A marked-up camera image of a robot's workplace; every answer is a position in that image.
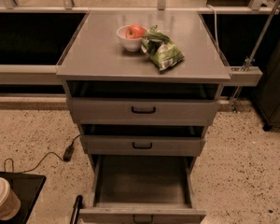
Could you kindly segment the grey drawer cabinet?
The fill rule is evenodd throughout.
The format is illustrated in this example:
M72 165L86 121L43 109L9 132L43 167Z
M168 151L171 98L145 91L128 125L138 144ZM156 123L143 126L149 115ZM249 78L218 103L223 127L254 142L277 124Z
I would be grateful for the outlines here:
M184 59L160 72L142 51L128 51L118 28L157 25L181 49ZM65 93L76 91L155 90L218 101L229 72L202 17L186 10L93 10L58 68Z

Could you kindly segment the grey top drawer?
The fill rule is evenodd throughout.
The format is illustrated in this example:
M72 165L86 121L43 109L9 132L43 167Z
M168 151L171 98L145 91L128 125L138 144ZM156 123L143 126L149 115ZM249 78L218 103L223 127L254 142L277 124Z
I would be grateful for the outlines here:
M66 92L73 121L81 124L210 125L216 100L172 91L120 90Z

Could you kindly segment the grey drawer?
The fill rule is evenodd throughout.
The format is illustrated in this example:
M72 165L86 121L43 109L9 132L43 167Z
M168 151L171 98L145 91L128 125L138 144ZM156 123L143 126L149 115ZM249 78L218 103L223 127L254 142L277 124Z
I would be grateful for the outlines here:
M172 91L120 90L66 92L73 121L81 124L210 125L216 100Z
M82 124L81 143L89 154L194 156L205 139L199 126Z
M194 207L190 159L162 156L98 158L90 204L79 212L87 224L201 224Z

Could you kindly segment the grey middle drawer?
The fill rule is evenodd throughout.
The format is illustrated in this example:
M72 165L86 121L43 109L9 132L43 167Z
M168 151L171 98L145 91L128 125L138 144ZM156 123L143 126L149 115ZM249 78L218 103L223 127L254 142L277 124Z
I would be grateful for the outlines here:
M205 139L199 126L82 124L81 143L89 154L194 156Z

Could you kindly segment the grey bottom drawer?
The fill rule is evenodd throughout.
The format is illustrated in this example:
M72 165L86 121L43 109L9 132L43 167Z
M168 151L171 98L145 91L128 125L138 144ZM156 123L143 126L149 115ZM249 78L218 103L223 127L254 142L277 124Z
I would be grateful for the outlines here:
M201 224L194 207L190 159L162 156L98 158L90 204L79 212L87 224Z

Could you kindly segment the green chip bag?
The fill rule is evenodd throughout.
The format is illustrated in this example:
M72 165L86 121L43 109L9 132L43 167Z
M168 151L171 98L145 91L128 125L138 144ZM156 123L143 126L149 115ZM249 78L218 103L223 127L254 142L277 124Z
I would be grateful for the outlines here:
M157 25L151 26L142 36L141 50L148 55L160 72L184 59L184 55L169 36L162 33Z

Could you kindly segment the white bowl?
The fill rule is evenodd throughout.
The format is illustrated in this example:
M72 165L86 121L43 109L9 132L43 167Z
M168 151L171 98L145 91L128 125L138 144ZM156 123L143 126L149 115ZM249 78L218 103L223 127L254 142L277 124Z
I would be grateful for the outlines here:
M122 26L117 30L117 36L120 44L128 51L138 51L142 46L142 37L137 39L128 39L125 37L126 29L129 25Z

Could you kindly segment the red apple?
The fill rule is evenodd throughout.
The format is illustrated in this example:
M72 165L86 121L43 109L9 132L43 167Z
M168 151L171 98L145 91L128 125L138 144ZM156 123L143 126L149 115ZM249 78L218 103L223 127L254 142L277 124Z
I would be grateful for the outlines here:
M129 25L125 32L125 37L128 39L141 38L145 33L146 29L139 24Z

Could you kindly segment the dark cabinet on right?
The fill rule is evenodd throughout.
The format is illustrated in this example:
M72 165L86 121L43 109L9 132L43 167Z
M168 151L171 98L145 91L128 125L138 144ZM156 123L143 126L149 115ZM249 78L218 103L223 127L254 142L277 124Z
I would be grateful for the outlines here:
M263 130L280 127L280 39L252 99L263 119Z

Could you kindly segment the black side table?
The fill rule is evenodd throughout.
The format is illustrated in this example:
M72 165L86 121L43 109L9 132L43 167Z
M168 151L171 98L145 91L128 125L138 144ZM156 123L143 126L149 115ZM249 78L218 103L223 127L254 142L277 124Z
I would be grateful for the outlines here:
M21 208L17 215L10 220L0 220L0 224L26 224L47 178L44 175L10 172L0 172L0 177L9 182L21 201Z

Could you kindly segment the paper coffee cup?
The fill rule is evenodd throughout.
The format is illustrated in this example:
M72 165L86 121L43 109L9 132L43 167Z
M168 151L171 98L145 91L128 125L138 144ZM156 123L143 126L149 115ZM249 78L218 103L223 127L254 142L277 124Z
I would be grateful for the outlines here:
M20 211L21 201L9 182L0 177L0 220L10 220Z

